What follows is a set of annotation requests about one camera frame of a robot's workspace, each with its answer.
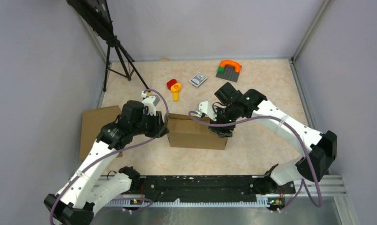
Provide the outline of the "large cardboard box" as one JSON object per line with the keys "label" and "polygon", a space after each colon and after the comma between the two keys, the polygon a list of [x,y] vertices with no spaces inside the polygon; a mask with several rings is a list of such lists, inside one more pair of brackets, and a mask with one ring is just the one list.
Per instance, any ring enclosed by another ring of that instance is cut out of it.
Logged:
{"label": "large cardboard box", "polygon": [[228,142],[227,137],[219,137],[208,126],[192,120],[188,115],[169,114],[167,128],[171,147],[224,150]]}

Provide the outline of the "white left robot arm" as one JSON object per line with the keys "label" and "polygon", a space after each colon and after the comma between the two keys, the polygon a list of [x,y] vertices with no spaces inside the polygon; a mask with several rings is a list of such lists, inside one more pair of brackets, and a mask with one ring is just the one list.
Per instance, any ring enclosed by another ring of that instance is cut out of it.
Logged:
{"label": "white left robot arm", "polygon": [[139,190],[140,175],[131,167],[124,167],[103,185],[95,185],[119,153],[133,148],[128,144],[134,136],[144,135],[152,141],[167,133],[162,113],[156,110],[158,102],[156,96],[130,100],[113,122],[101,128],[75,174],[56,194],[45,198],[52,225],[89,225],[96,213],[117,195]]}

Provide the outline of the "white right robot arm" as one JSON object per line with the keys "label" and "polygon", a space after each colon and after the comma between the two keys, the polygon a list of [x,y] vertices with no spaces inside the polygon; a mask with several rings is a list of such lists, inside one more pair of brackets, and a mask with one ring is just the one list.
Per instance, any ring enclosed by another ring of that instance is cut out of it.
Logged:
{"label": "white right robot arm", "polygon": [[236,90],[229,82],[215,94],[220,107],[204,101],[198,106],[202,116],[211,120],[209,129],[219,137],[232,137],[239,118],[255,118],[263,126],[291,144],[300,154],[297,159],[273,166],[266,173],[264,186],[270,193],[279,192],[284,184],[307,179],[319,182],[337,156],[337,135],[332,131],[322,133],[312,129],[275,106],[255,89],[245,93]]}

